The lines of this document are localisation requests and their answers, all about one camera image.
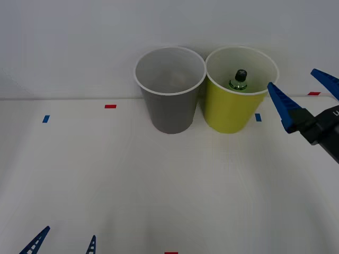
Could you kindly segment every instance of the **yellow cup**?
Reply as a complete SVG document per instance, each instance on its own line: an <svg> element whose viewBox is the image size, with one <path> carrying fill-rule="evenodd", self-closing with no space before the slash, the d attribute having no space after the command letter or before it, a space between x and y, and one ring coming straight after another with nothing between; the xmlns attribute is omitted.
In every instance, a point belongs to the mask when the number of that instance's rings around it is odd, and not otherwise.
<svg viewBox="0 0 339 254"><path fill-rule="evenodd" d="M266 96L268 83L276 84L279 79L275 62L266 54L248 47L218 49L208 56L206 65L204 118L210 127L221 133L240 131ZM248 73L247 93L226 88L239 69Z"/></svg>

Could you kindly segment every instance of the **blue plastic piece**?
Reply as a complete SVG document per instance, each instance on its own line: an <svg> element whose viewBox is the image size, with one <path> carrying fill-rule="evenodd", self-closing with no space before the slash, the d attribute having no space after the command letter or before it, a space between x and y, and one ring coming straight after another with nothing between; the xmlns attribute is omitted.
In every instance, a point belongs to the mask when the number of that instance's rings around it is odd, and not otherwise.
<svg viewBox="0 0 339 254"><path fill-rule="evenodd" d="M288 133L291 133L291 127L293 126L293 120L290 117L289 110L297 110L301 108L296 102L294 102L290 97L285 95L282 91L275 86L274 83L269 82L267 86L269 93L271 95L272 101L278 111L281 123L284 126L285 130Z"/></svg>
<svg viewBox="0 0 339 254"><path fill-rule="evenodd" d="M42 120L42 123L47 123L48 119L49 119L49 115L45 115L43 120Z"/></svg>
<svg viewBox="0 0 339 254"><path fill-rule="evenodd" d="M325 86L337 100L339 100L339 79L317 69L313 69L311 75Z"/></svg>
<svg viewBox="0 0 339 254"><path fill-rule="evenodd" d="M88 246L86 254L95 254L95 249L96 249L96 236L94 235L91 239L90 246Z"/></svg>
<svg viewBox="0 0 339 254"><path fill-rule="evenodd" d="M254 115L255 115L256 121L257 121L257 122L261 122L261 116L260 116L260 114L255 113Z"/></svg>
<svg viewBox="0 0 339 254"><path fill-rule="evenodd" d="M49 226L45 227L45 229L42 230L19 254L37 254L44 238L50 229L51 228Z"/></svg>

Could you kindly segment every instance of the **bottle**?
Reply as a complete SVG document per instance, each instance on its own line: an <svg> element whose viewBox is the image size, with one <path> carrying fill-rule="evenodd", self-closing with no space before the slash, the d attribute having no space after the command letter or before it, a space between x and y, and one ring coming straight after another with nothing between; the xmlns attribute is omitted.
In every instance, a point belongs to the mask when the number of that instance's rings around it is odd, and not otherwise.
<svg viewBox="0 0 339 254"><path fill-rule="evenodd" d="M238 70L235 78L228 82L227 88L236 92L245 93L247 88L246 76L246 70Z"/></svg>

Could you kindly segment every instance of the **white table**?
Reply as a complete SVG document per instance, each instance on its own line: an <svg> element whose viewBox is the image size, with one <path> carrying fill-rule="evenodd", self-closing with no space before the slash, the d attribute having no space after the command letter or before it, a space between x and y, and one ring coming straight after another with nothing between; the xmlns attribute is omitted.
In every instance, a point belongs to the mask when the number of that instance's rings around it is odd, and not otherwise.
<svg viewBox="0 0 339 254"><path fill-rule="evenodd" d="M257 113L227 135L198 108L168 135L141 99L0 102L1 253L47 225L39 254L85 253L94 234L97 254L338 253L339 165L285 133L271 99Z"/></svg>

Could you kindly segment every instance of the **red marker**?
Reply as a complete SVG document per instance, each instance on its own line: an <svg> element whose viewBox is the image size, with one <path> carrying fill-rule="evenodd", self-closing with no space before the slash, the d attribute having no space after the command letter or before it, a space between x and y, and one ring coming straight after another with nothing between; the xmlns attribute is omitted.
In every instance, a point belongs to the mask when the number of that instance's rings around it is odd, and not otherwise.
<svg viewBox="0 0 339 254"><path fill-rule="evenodd" d="M107 104L105 105L105 108L117 108L116 104Z"/></svg>
<svg viewBox="0 0 339 254"><path fill-rule="evenodd" d="M309 94L308 95L315 95L315 96L317 96L317 95L319 95L321 92L309 92Z"/></svg>

